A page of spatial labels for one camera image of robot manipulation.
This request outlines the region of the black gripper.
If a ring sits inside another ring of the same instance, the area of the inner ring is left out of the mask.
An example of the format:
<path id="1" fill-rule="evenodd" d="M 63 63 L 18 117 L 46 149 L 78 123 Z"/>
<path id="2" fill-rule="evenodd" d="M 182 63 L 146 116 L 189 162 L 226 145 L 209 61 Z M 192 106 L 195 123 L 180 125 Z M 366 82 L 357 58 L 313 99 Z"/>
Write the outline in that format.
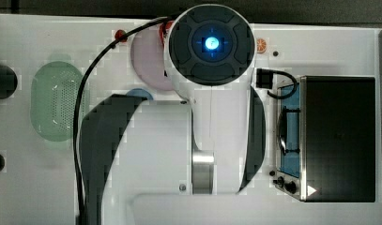
<path id="1" fill-rule="evenodd" d="M 273 72 L 269 69 L 258 68 L 256 72 L 256 86 L 271 89 L 273 86 Z"/>

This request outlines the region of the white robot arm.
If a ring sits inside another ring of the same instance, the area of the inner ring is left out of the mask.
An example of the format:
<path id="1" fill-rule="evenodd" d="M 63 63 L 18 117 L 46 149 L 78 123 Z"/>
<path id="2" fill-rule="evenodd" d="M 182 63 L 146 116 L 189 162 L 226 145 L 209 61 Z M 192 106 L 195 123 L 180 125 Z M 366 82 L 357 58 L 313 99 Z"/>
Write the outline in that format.
<path id="1" fill-rule="evenodd" d="M 82 121 L 81 225 L 135 225 L 144 195 L 237 194 L 261 167 L 266 118 L 254 86 L 256 38 L 235 10 L 181 13 L 164 41 L 178 98 L 113 94 Z"/>

